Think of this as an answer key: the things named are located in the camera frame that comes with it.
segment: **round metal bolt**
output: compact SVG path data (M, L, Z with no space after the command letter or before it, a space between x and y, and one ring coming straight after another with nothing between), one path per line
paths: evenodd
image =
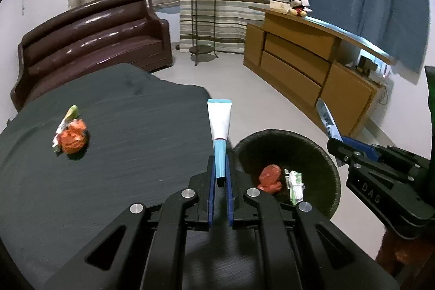
M193 189L185 189L181 192L181 196L183 198L192 198L195 195L195 191Z
M311 204L308 202L300 202L297 206L303 212L309 212L309 211L311 211L311 209L313 209Z
M260 195L260 190L257 188L249 188L246 194L250 197L258 197Z
M131 205L130 207L130 211L133 214L139 214L142 212L142 210L144 209L144 206L142 204L139 203L134 203L133 205Z

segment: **black trash bin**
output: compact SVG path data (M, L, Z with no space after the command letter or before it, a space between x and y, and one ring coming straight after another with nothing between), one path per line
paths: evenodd
M280 202L291 204L284 169L300 172L305 185L304 201L328 218L334 215L340 201L340 177L329 155L312 140L294 132L266 129L241 140L234 153L236 168L251 175L254 187L267 165L281 168L283 188L275 193Z

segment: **metal plant stand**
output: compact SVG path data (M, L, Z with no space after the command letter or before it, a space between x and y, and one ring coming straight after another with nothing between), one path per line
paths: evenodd
M191 0L191 14L192 14L192 47L189 48L191 55L195 55L195 66L198 65L198 55L214 53L216 58L219 58L216 54L216 0L213 11L213 46L198 45L198 0Z

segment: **white floor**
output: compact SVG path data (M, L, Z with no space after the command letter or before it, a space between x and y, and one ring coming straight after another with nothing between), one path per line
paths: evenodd
M327 136L283 95L243 66L242 56L218 53L219 58L195 67L190 53L173 51L173 55L175 64L154 74L171 82L202 86L215 99L231 99L230 140L233 146L254 132L275 128L302 134L326 150ZM358 138L368 144L377 143L367 130ZM342 190L332 221L374 258L384 226L345 186L347 166L338 171Z

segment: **sofa backrest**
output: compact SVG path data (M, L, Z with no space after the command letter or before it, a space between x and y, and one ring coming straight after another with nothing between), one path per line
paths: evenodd
M23 36L30 77L44 77L79 57L139 36L147 22L144 0L96 0L62 13Z

